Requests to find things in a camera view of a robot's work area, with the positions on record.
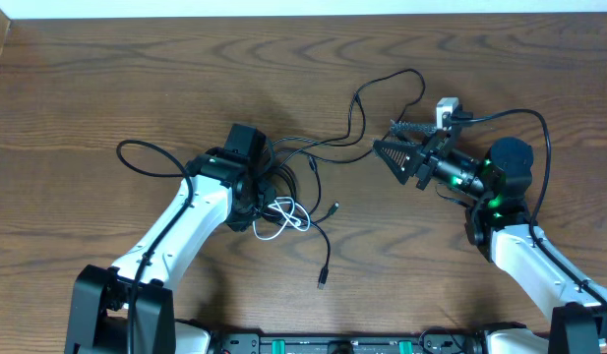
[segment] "white cable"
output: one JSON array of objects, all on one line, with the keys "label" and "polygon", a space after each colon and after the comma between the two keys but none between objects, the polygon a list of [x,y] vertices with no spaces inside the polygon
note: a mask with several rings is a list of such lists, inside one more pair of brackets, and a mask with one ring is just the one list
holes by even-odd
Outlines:
[{"label": "white cable", "polygon": [[[289,205],[290,206],[290,211],[285,211],[281,205]],[[262,236],[257,232],[257,227],[255,226],[256,221],[253,221],[253,232],[255,232],[255,236],[257,236],[258,239],[262,240],[262,241],[270,241],[275,239],[278,235],[281,234],[281,232],[285,229],[285,226],[292,226],[295,229],[301,231],[301,232],[305,232],[307,230],[310,229],[310,214],[307,212],[307,210],[305,209],[305,207],[303,207],[302,205],[296,203],[291,197],[276,197],[274,199],[274,202],[270,205],[268,205],[268,208],[271,210],[274,210],[278,213],[281,214],[281,216],[283,216],[283,225],[281,225],[281,228],[273,235],[273,236]],[[299,209],[303,214],[305,214],[305,226],[301,226],[303,225],[303,220],[294,216],[294,212]]]}]

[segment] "wooden table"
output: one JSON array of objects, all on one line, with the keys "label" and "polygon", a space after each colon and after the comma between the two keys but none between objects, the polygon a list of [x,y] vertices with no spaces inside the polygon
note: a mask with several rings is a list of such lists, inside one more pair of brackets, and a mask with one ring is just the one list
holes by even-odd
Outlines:
[{"label": "wooden table", "polygon": [[[431,122],[442,96],[477,115],[545,115],[554,150],[539,221],[607,286],[607,15],[16,21],[0,65],[0,353],[62,350],[77,274],[109,266],[171,201],[179,181],[125,168],[119,141],[146,140],[186,160],[221,146],[235,122],[273,139],[339,136],[353,91],[406,67],[428,84],[411,121]],[[367,88],[364,141],[317,153],[365,151],[418,89],[409,76]],[[479,125],[462,143],[480,156],[504,136],[533,145],[533,206],[545,153],[536,120]],[[173,169],[127,152],[146,169]],[[292,168],[309,205],[313,174],[302,157]],[[461,208],[433,185],[401,186],[373,156],[319,169],[321,212],[341,205],[325,224],[334,250],[326,290],[316,289],[318,233],[261,242],[221,226],[175,295],[178,318],[266,332],[549,328],[468,244]]]}]

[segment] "wooden tabletop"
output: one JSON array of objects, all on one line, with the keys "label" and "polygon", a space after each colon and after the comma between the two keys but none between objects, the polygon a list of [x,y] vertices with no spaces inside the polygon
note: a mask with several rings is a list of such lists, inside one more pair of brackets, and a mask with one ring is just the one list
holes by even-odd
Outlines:
[{"label": "wooden tabletop", "polygon": [[[607,286],[607,15],[16,21],[0,65],[0,353],[62,350],[78,273],[110,266],[171,201],[180,181],[127,169],[118,142],[187,160],[222,146],[232,123],[273,140],[340,136],[354,90],[404,68],[428,85],[410,121],[432,122],[443,96],[476,115],[524,107],[546,117],[554,148],[540,225]],[[418,90],[413,76],[367,88],[364,140],[316,152],[365,151]],[[462,146],[481,156],[505,136],[534,148],[534,206],[545,161],[535,119],[475,126]],[[127,154],[173,170],[153,153]],[[302,157],[291,166],[309,205],[314,175]],[[174,296],[177,318],[266,332],[549,328],[469,245],[463,210],[434,184],[401,186],[374,156],[319,170],[320,211],[340,203],[324,225],[326,289],[316,289],[326,251],[317,232],[262,242],[220,226]]]}]

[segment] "green light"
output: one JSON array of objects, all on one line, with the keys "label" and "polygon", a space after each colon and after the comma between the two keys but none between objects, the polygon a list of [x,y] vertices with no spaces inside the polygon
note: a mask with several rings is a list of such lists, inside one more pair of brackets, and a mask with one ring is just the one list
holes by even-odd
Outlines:
[{"label": "green light", "polygon": [[496,197],[496,199],[489,202],[487,207],[490,207],[490,208],[499,207],[501,203],[502,203],[502,195],[498,195],[498,197]]}]

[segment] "white backdrop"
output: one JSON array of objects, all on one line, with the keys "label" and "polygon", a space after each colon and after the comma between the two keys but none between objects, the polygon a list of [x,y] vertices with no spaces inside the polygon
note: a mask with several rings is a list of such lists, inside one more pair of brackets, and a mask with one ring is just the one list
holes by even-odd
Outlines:
[{"label": "white backdrop", "polygon": [[607,0],[0,0],[11,19],[607,12]]}]

